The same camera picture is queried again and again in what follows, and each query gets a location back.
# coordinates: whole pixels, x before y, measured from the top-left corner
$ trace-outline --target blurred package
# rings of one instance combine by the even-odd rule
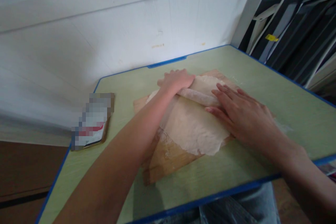
[[[71,128],[71,150],[79,151],[104,143],[113,112],[114,93],[91,93],[78,126]]]

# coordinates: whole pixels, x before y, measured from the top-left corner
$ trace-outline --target yellow tag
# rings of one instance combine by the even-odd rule
[[[272,34],[268,34],[265,39],[269,40],[269,41],[278,41],[279,39],[276,38],[274,35]]]

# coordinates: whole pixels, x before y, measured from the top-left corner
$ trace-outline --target forearm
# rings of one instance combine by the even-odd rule
[[[56,223],[115,223],[174,91],[160,90],[87,171]]]
[[[309,159],[303,147],[287,137],[280,155],[273,162],[301,208],[313,223],[336,220],[336,185]]]

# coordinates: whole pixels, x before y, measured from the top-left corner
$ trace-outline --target wooden cutting board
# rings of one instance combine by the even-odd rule
[[[222,80],[233,90],[237,90],[239,88],[216,69],[201,75],[216,77]],[[148,97],[149,95],[133,102],[135,114],[145,106]],[[234,139],[234,137],[230,135],[225,140],[223,140],[223,143],[224,141],[227,143],[232,139]],[[195,161],[202,156],[203,155],[193,155],[181,149],[178,144],[176,144],[169,136],[162,133],[162,130],[159,129],[149,150],[146,152],[141,165],[143,182],[145,185],[155,183],[164,176],[177,171],[181,167],[191,163],[192,161]]]

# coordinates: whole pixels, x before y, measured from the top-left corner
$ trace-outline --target jeans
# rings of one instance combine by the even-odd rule
[[[280,224],[272,183],[221,198],[155,224]]]

